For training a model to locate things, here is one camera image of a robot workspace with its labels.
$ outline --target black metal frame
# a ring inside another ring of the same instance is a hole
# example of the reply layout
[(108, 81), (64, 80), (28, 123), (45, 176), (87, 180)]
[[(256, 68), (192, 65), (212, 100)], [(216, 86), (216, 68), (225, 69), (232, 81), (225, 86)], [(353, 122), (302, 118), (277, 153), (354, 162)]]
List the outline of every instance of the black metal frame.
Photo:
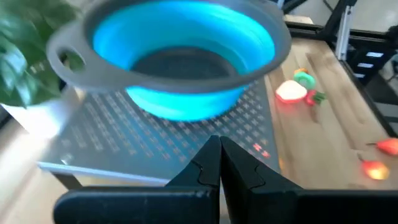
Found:
[[(324, 40), (332, 49), (334, 49), (335, 43), (337, 42), (337, 33), (341, 17), (346, 7), (354, 6), (356, 1), (357, 0), (339, 0), (325, 26), (286, 22), (291, 36), (295, 38)], [(398, 27), (385, 33), (366, 30), (351, 30), (349, 45), (347, 61), (340, 60), (340, 63), (376, 115), (376, 118), (382, 124), (383, 128), (390, 136), (397, 137), (397, 133), (394, 132), (386, 121), (386, 118), (383, 117), (377, 109), (371, 97), (365, 92), (364, 87), (396, 53), (396, 49), (398, 49)], [(382, 54), (382, 56), (372, 57), (369, 55), (370, 52), (376, 52)], [(360, 63), (368, 63), (373, 65), (373, 67), (359, 67), (358, 65)], [(359, 73), (363, 74), (362, 78), (356, 77), (356, 74)]]

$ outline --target wooden table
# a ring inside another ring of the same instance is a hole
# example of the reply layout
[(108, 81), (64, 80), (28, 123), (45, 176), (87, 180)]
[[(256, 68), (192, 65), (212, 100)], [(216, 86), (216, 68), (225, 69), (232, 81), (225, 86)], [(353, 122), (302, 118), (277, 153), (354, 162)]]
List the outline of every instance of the wooden table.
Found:
[[(294, 70), (306, 68), (327, 100), (318, 121), (304, 103), (287, 105), (274, 92)], [(326, 42), (294, 39), (286, 61), (265, 77), (282, 174), (306, 189), (396, 189), (398, 162), (366, 145), (388, 138), (368, 104)], [(361, 169), (364, 159), (383, 161), (388, 180), (371, 180)]]

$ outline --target table leg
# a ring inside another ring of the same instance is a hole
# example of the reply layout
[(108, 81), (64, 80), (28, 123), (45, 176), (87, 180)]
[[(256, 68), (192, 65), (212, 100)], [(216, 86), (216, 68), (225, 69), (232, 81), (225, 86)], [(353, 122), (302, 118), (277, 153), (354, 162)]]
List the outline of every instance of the table leg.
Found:
[(76, 179), (74, 175), (57, 173), (52, 173), (52, 175), (54, 175), (54, 177), (57, 178), (68, 190), (82, 187), (81, 183), (79, 182), (79, 180)]

